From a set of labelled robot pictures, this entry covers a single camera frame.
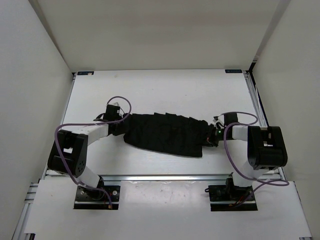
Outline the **black pleated skirt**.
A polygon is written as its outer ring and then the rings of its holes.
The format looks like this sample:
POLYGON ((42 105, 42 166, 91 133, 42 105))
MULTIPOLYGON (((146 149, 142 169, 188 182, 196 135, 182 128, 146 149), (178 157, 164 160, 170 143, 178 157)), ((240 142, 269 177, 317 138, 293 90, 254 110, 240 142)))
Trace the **black pleated skirt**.
POLYGON ((176 114, 132 114, 125 121, 124 142, 134 147, 200 158, 212 132, 205 120, 176 114))

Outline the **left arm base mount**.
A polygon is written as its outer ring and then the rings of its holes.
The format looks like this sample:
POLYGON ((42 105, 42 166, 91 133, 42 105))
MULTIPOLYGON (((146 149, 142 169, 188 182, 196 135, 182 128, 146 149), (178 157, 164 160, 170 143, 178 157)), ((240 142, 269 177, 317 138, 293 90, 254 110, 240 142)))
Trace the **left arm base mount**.
POLYGON ((100 179, 97 187, 101 190, 92 190, 78 186, 73 208, 75 210, 118 210, 120 202, 120 185, 106 185, 100 179))

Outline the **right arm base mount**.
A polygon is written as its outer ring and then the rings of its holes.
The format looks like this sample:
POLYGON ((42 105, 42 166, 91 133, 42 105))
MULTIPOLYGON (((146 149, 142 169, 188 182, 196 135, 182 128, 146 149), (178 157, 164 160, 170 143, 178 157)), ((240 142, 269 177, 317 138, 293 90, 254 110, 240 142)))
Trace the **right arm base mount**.
POLYGON ((257 211, 257 203, 252 186, 235 186, 228 177, 224 185, 209 185, 205 190, 209 194, 211 212, 251 212, 257 211))

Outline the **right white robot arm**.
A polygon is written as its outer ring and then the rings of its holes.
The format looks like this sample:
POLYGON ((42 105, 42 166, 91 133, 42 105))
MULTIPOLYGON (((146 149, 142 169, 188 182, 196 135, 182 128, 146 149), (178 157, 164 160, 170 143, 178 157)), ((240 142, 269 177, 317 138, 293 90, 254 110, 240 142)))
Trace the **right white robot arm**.
POLYGON ((243 188, 250 187, 253 182, 261 186, 286 187, 286 180, 260 180, 260 177, 288 162, 288 154, 281 128, 278 126, 257 126, 258 117, 243 111, 224 112, 213 117, 213 129, 207 142, 216 146, 223 142, 228 160, 233 168, 232 183, 225 186, 224 193, 230 200, 238 199, 243 188), (246 160, 241 167, 232 159, 228 141, 239 140, 247 143, 246 160))

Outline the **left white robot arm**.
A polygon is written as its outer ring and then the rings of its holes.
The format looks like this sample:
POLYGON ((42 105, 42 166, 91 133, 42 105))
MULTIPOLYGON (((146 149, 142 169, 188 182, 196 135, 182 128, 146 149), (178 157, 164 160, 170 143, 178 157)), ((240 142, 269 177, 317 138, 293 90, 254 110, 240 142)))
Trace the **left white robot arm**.
POLYGON ((123 125, 130 114, 121 114, 121 111, 119 105, 108 104, 105 113, 100 114, 94 123, 64 124, 54 133, 48 169, 68 175, 76 185, 86 188, 93 200, 103 198, 105 188, 102 177, 87 167, 88 146, 123 125))

